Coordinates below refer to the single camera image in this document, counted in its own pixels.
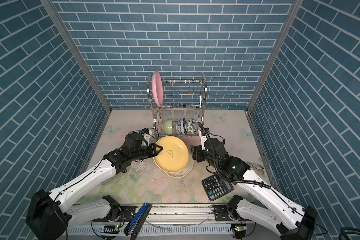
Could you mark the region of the yellow plastic plate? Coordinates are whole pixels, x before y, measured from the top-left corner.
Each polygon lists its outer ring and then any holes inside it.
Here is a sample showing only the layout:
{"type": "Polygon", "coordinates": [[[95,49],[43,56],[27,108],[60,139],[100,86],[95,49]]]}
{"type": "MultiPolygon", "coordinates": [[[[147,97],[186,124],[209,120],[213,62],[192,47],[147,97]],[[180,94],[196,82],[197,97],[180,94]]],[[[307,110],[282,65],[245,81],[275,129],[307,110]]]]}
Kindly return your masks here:
{"type": "Polygon", "coordinates": [[[156,142],[163,147],[154,157],[156,165],[163,171],[175,173],[182,170],[188,163],[189,151],[186,144],[177,137],[166,136],[156,142]]]}

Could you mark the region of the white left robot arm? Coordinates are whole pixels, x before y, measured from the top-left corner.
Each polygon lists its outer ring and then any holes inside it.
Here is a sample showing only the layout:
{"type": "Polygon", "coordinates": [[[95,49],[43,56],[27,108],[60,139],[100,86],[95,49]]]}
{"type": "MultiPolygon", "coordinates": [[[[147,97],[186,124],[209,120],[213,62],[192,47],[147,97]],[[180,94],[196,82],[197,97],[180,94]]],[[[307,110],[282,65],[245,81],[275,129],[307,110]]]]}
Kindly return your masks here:
{"type": "Polygon", "coordinates": [[[31,199],[26,224],[39,240],[56,240],[68,229],[92,220],[118,222],[120,204],[104,196],[90,204],[74,204],[102,182],[125,173],[133,161],[157,156],[163,147],[149,142],[142,133],[132,132],[123,145],[107,154],[92,168],[49,192],[39,190],[31,199]]]}

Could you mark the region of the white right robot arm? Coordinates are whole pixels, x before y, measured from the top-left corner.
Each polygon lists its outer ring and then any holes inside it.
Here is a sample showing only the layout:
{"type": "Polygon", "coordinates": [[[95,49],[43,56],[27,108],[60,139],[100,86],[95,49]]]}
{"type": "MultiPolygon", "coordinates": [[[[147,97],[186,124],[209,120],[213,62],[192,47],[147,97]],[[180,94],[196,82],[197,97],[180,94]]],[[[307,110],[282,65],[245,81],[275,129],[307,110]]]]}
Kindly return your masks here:
{"type": "Polygon", "coordinates": [[[268,185],[249,164],[230,156],[224,142],[216,138],[190,147],[196,162],[206,161],[214,167],[215,174],[202,181],[210,201],[224,196],[233,187],[248,192],[260,206],[241,196],[234,195],[224,207],[214,207],[215,219],[233,221],[251,220],[274,233],[282,240],[309,240],[314,235],[317,211],[303,207],[268,185]]]}

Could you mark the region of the pink plastic plate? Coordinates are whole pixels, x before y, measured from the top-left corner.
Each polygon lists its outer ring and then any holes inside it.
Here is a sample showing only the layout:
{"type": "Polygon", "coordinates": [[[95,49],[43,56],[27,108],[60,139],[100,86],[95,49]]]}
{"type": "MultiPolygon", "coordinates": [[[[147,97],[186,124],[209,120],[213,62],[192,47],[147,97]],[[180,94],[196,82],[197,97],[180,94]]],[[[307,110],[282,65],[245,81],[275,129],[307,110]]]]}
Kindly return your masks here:
{"type": "Polygon", "coordinates": [[[159,72],[154,72],[152,76],[152,93],[156,105],[162,107],[164,102],[164,89],[159,72]]]}

